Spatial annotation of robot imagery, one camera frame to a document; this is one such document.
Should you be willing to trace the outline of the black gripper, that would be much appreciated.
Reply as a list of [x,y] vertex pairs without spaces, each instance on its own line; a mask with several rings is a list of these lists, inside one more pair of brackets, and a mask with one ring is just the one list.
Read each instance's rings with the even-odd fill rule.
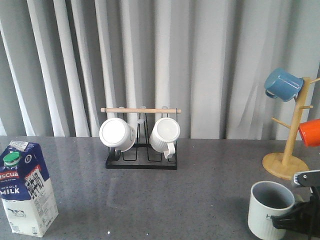
[[283,215],[272,215],[272,225],[276,229],[290,230],[312,237],[320,237],[320,170],[296,172],[291,180],[295,188],[311,187],[313,202],[299,202]]

